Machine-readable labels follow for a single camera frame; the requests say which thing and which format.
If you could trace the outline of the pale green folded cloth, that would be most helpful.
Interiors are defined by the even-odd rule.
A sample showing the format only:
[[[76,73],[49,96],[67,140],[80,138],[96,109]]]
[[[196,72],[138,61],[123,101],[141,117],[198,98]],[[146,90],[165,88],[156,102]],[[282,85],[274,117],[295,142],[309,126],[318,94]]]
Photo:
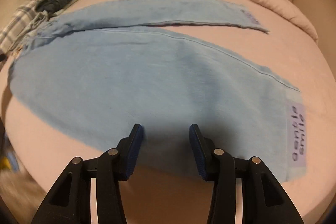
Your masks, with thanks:
[[[61,8],[59,11],[53,12],[51,16],[52,17],[59,16],[60,14],[62,14],[64,11],[66,11],[69,7],[71,7],[77,1],[79,1],[79,0],[72,0],[72,1],[70,1],[63,8]]]

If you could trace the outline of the light blue denim pants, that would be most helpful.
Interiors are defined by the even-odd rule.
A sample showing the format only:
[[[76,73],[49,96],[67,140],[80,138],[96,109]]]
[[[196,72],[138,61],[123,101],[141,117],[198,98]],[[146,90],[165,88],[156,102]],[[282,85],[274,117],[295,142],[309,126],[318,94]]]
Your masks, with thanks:
[[[187,130],[197,124],[232,156],[264,160],[280,181],[306,171],[298,88],[236,52],[170,27],[268,33],[241,5],[220,0],[118,0],[43,23],[9,68],[12,94],[49,125],[106,150],[134,124],[140,161],[194,175]]]

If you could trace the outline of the plaid checked pillow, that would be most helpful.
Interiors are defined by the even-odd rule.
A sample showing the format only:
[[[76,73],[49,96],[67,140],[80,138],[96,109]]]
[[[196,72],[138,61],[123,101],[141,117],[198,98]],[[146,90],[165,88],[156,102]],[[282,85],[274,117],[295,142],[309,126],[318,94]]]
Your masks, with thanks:
[[[7,54],[19,34],[36,17],[35,7],[40,0],[28,0],[20,5],[9,23],[1,30],[1,53]]]

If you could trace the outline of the crumpled light blue garment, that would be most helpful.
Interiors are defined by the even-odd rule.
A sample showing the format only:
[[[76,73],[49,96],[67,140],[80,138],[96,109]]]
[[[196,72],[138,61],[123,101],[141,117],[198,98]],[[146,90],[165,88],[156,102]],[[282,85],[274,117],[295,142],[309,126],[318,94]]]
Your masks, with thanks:
[[[26,36],[35,36],[39,29],[45,26],[51,18],[51,15],[46,12],[38,12],[33,20],[29,22],[29,24],[22,31],[22,36],[25,38]]]

